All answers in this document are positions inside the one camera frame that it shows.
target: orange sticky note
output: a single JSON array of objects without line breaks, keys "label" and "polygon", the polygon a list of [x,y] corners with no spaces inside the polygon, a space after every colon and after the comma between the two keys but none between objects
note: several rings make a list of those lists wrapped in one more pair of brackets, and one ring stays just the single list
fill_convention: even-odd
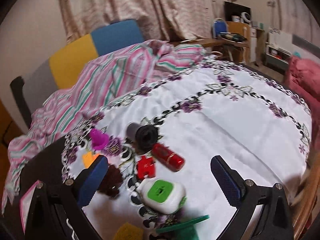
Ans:
[{"label": "orange sticky note", "polygon": [[92,152],[87,152],[86,154],[82,155],[82,161],[84,164],[84,167],[87,169],[90,167],[90,165],[94,162],[94,160],[99,156],[100,154],[92,155]]}]

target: green plastic toy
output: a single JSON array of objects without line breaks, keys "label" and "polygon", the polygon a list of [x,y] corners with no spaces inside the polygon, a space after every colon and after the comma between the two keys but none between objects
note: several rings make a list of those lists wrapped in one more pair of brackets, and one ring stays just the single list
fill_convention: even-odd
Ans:
[{"label": "green plastic toy", "polygon": [[193,225],[207,220],[209,218],[209,215],[205,215],[203,217],[195,218],[184,223],[176,224],[165,228],[158,228],[156,229],[156,232],[158,234],[161,234],[175,231],[175,238],[177,240],[199,240],[197,231]]}]

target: metal screw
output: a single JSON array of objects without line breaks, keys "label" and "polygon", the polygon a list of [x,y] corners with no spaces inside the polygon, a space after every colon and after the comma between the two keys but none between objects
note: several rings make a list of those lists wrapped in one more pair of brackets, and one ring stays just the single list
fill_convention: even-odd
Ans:
[{"label": "metal screw", "polygon": [[43,187],[43,183],[42,182],[39,182],[37,185],[36,185],[37,188],[42,188]]},{"label": "metal screw", "polygon": [[277,189],[282,189],[282,185],[280,183],[276,183],[276,188]]},{"label": "metal screw", "polygon": [[251,180],[251,179],[247,179],[245,181],[245,183],[249,186],[249,187],[252,187],[254,185],[254,182]]},{"label": "metal screw", "polygon": [[65,184],[66,184],[67,186],[71,186],[71,185],[73,184],[73,179],[67,179],[66,182],[65,182]]}]

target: pink card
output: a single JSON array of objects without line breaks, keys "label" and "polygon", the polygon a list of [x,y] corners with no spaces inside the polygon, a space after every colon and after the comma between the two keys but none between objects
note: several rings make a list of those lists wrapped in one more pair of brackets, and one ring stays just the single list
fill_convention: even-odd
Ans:
[{"label": "pink card", "polygon": [[20,199],[20,217],[21,217],[22,229],[24,233],[26,230],[27,218],[28,218],[28,213],[29,213],[29,208],[30,208],[32,197],[33,197],[33,193],[35,191],[36,185],[39,182],[40,181],[37,180]]}]

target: wooden desk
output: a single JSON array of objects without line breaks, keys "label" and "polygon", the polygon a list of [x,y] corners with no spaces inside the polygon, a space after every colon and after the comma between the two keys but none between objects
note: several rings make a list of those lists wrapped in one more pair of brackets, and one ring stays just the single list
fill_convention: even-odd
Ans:
[{"label": "wooden desk", "polygon": [[201,38],[203,41],[191,41],[191,42],[184,42],[180,43],[179,41],[172,41],[169,42],[173,46],[178,46],[180,44],[200,44],[204,48],[210,48],[214,46],[222,46],[222,45],[232,45],[235,47],[240,47],[240,48],[248,48],[249,45],[247,42],[234,42],[234,41],[228,41],[226,39],[212,39],[212,38]]},{"label": "wooden desk", "polygon": [[[247,43],[248,47],[250,48],[251,46],[251,30],[250,26],[246,23],[236,23],[236,22],[227,22],[228,24],[228,31],[231,33],[239,33],[240,35],[244,36],[247,38]],[[245,49],[244,52],[242,53],[245,59],[245,62],[249,64],[250,62],[250,49]]]}]

